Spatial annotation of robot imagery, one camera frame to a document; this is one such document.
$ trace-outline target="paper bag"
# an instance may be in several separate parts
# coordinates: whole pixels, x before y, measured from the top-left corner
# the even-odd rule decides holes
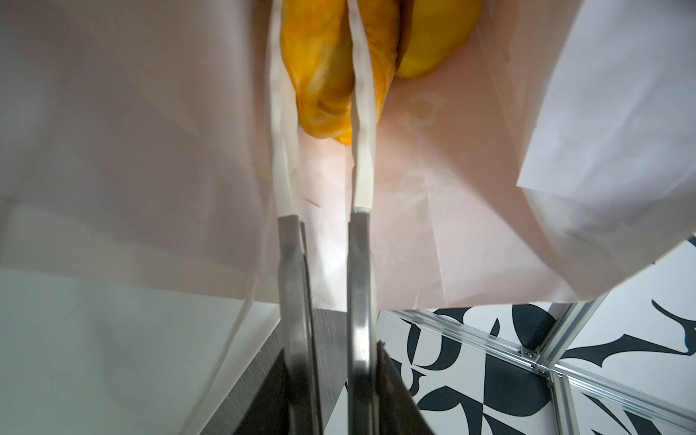
[[[0,6],[0,263],[277,301],[269,2],[27,3]],[[388,95],[380,309],[590,299],[696,229],[694,6],[486,6]],[[345,310],[350,149],[299,135],[314,304]]]

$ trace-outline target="yellow object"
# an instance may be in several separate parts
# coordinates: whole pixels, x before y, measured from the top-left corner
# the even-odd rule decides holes
[[[370,46],[377,119],[394,78],[400,0],[358,0]],[[353,44],[346,0],[284,0],[280,48],[297,93],[299,124],[350,145]]]
[[[476,27],[483,0],[415,0],[396,77],[417,79],[454,53]]]

